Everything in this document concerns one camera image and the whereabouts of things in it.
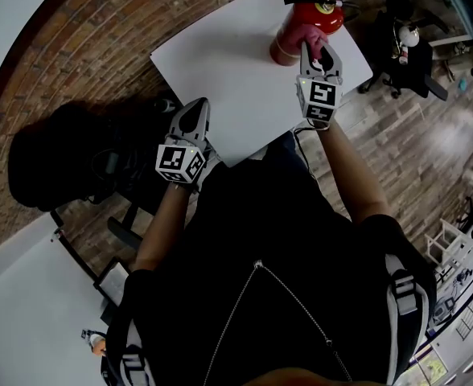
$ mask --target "floor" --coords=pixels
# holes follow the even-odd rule
[[[336,116],[353,145],[377,174],[385,188],[394,217],[418,250],[425,249],[424,235],[433,235],[439,219],[454,223],[465,209],[465,197],[473,194],[473,77],[467,90],[443,75],[449,85],[444,102],[430,94],[427,99],[404,91],[393,99],[381,81],[366,94],[347,94]],[[323,194],[336,211],[346,214],[316,133],[300,134],[311,169]],[[99,273],[113,256],[131,262],[135,252],[118,241],[106,228],[110,216],[121,220],[128,207],[121,196],[101,205],[73,202],[61,213],[64,218],[89,205],[88,221],[65,224],[67,238],[78,253]],[[187,214],[195,212],[196,196]],[[140,211],[134,231],[143,234],[152,216]]]

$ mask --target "black cloth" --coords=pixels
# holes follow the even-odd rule
[[[109,359],[117,368],[133,319],[158,386],[202,385],[253,263],[262,260],[333,341],[352,379],[384,383],[390,350],[386,253],[400,257],[434,303],[433,275],[393,218],[371,216],[355,226],[333,211],[305,170],[266,160],[231,169],[219,164],[204,181],[181,242],[155,271],[128,277],[108,332]],[[207,384],[242,385],[287,367],[346,380],[303,308],[258,269]]]

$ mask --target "red fire extinguisher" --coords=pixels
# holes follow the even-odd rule
[[[342,27],[343,11],[340,0],[285,0],[294,4],[270,45],[270,56],[282,66],[299,61],[301,42],[306,40],[315,59],[327,35]]]

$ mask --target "tabletop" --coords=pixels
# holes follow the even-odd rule
[[[227,166],[254,154],[302,120],[299,66],[283,67],[269,45],[291,6],[283,0],[235,0],[193,23],[151,54],[185,105],[207,97],[208,140]],[[343,59],[343,93],[372,77],[345,27],[329,36]]]

